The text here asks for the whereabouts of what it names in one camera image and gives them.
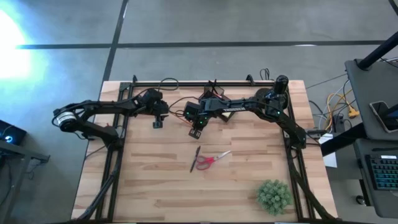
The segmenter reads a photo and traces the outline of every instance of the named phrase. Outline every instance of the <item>wooden tabletop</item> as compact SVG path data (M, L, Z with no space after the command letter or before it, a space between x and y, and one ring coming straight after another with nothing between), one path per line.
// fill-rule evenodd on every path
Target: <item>wooden tabletop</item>
M119 84L104 82L100 100L116 101ZM253 96L259 88L224 87L225 95L231 99ZM134 92L143 89L135 87ZM314 127L304 82L290 81L289 90L296 122L303 128ZM198 97L202 93L203 87L180 87L176 91L163 91L163 100L170 105L184 96ZM171 110L183 110L186 102L178 102ZM284 215L275 217L263 211L255 200L256 190L264 180L279 179L290 186L282 131L278 125L263 121L254 113L239 112L228 123L212 118L196 140L188 135L191 127L175 116L167 117L162 129L153 129L153 121L153 116L145 115L129 119L114 222L297 220L294 205L288 205ZM113 115L95 118L95 123L102 126L112 122ZM101 146L101 140L92 141L87 153ZM203 156L232 152L208 170L194 169L189 173L198 146ZM303 156L312 192L336 217L320 148L308 145ZM98 193L105 157L106 149L103 149L85 161L72 218L82 214ZM307 214L304 196L301 194L300 198Z

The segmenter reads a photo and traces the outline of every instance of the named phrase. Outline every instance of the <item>keyboard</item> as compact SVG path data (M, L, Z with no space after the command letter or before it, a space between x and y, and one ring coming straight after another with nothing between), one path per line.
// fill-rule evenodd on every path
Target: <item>keyboard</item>
M373 187L376 190L398 190L398 159L396 156L365 155Z

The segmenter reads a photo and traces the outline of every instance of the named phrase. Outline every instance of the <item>table leg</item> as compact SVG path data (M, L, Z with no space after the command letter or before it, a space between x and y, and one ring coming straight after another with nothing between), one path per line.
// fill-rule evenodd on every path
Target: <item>table leg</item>
M356 139L367 138L363 123L341 133L333 139L321 144L322 156L327 156L344 146L352 144Z

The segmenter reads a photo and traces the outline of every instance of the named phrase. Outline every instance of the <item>green plant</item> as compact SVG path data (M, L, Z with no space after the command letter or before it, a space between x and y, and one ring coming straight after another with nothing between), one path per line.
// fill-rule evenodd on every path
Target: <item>green plant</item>
M292 204L292 194L287 184L266 180L257 190L257 203L271 215L283 214L286 205Z

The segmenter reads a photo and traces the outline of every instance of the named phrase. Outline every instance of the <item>desk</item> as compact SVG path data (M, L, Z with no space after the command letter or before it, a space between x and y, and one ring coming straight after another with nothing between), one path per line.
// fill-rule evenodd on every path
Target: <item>desk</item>
M364 195L368 196L370 205L380 217L384 218L398 218L397 205L398 205L398 192L388 190L375 190L373 188L372 179L369 172L369 164L365 160L365 155L393 155L398 156L397 151L383 151L372 152L374 148L395 148L398 143L392 141L375 141L367 139L357 139L354 143L356 157L361 161L361 172L364 181Z
M117 100L119 84L104 82L100 100ZM226 96L239 99L253 96L259 87L223 88ZM143 89L134 87L134 93ZM291 81L289 89L296 122L303 128L314 127L304 82ZM163 91L163 100L170 105L181 97L202 93L203 87L180 87ZM185 102L177 103L172 111L182 110ZM97 115L95 123L105 126L112 120L113 115ZM162 129L153 129L153 121L153 116L144 115L129 120L114 222L296 221L294 205L289 205L284 215L274 217L261 210L255 201L256 189L263 180L279 179L290 185L278 125L260 120L250 112L235 113L228 123L212 118L196 140L188 136L191 127L175 116L167 117ZM87 153L102 145L101 141L90 142ZM204 156L228 150L232 153L210 169L190 174L199 145ZM320 148L309 145L303 156L311 190L336 216ZM72 218L81 215L98 193L105 157L106 150L102 150L85 161Z
M385 132L369 106L376 101L385 101L389 107L398 103L396 97L398 68L386 62L375 62L365 71L358 68L355 61L346 61L345 66L362 123L322 144L324 156L354 143L357 138L398 141L398 131Z

